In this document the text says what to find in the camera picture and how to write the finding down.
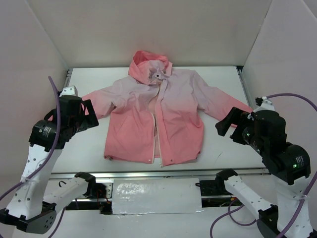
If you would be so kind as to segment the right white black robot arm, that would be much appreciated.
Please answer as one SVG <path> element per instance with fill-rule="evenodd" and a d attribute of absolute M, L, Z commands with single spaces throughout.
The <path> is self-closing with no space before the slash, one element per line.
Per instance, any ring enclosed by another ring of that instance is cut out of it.
<path fill-rule="evenodd" d="M 259 196 L 233 169 L 217 173 L 216 190 L 235 196 L 253 214 L 265 238 L 315 238 L 306 200 L 312 181 L 310 158 L 304 148 L 287 142 L 285 119 L 263 107 L 251 113 L 233 107 L 215 127 L 225 136 L 231 125 L 236 126 L 233 142 L 249 145 L 261 156 L 273 177 L 277 204 Z"/>

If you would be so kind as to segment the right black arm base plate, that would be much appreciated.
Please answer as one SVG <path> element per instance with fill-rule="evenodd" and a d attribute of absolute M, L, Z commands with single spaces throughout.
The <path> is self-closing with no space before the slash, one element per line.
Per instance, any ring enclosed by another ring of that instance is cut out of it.
<path fill-rule="evenodd" d="M 231 193 L 226 191 L 216 180 L 200 180 L 195 183 L 200 189 L 202 207 L 228 207 L 230 202 L 236 200 Z"/>

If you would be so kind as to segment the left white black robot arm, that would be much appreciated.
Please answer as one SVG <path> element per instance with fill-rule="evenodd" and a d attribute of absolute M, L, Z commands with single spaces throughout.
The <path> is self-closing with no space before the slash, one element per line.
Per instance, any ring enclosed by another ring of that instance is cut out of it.
<path fill-rule="evenodd" d="M 2 224 L 33 234 L 45 234 L 58 212 L 79 196 L 95 198 L 98 184 L 89 173 L 79 172 L 70 181 L 45 195 L 54 165 L 70 139 L 98 126 L 91 100 L 60 96 L 56 108 L 32 128 L 29 152 L 21 181 L 13 187 L 14 197 L 0 211 Z"/>

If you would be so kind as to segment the pink hooded zip jacket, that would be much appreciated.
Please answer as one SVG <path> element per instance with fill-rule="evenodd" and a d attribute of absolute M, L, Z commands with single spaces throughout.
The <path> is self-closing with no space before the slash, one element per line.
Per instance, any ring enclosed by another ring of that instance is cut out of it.
<path fill-rule="evenodd" d="M 167 57 L 137 51 L 128 75 L 93 91 L 90 100 L 98 119 L 109 117 L 104 157 L 162 166 L 195 160 L 203 146 L 199 111 L 223 120 L 234 107 L 251 108 L 216 87 L 194 70 L 174 69 Z"/>

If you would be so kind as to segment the white foil-taped board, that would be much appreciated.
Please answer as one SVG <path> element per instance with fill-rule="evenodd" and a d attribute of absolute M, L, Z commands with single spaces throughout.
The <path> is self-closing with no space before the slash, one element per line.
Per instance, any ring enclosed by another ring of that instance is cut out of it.
<path fill-rule="evenodd" d="M 122 215 L 186 214 L 202 212 L 197 178 L 116 179 L 112 212 Z"/>

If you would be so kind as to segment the aluminium table frame rail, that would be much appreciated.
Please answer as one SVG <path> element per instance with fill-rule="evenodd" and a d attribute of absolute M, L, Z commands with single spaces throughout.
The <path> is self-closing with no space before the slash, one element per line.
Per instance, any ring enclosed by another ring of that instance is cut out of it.
<path fill-rule="evenodd" d="M 210 86 L 215 86 L 243 103 L 248 103 L 240 72 L 235 66 L 176 67 L 195 70 Z M 128 68 L 72 68 L 67 72 L 65 87 L 76 86 L 79 96 L 111 86 L 117 79 L 127 76 Z M 109 117 L 100 120 L 99 126 L 76 134 L 58 158 L 51 180 L 70 179 L 77 172 L 87 172 L 98 179 L 152 179 L 168 177 L 213 176 L 227 168 L 241 175 L 265 175 L 261 158 L 249 146 L 233 143 L 228 137 L 218 136 L 214 118 L 200 112 L 205 125 L 204 145 L 193 163 L 160 166 L 160 158 L 152 164 L 104 159 L 104 147 Z"/>

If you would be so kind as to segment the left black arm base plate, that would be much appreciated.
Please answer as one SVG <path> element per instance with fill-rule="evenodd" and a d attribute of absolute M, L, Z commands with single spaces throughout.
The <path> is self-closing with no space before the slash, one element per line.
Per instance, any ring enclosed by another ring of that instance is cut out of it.
<path fill-rule="evenodd" d="M 79 196 L 67 207 L 66 211 L 97 211 L 102 215 L 112 215 L 112 192 L 113 183 L 97 183 L 97 188 L 92 195 Z"/>

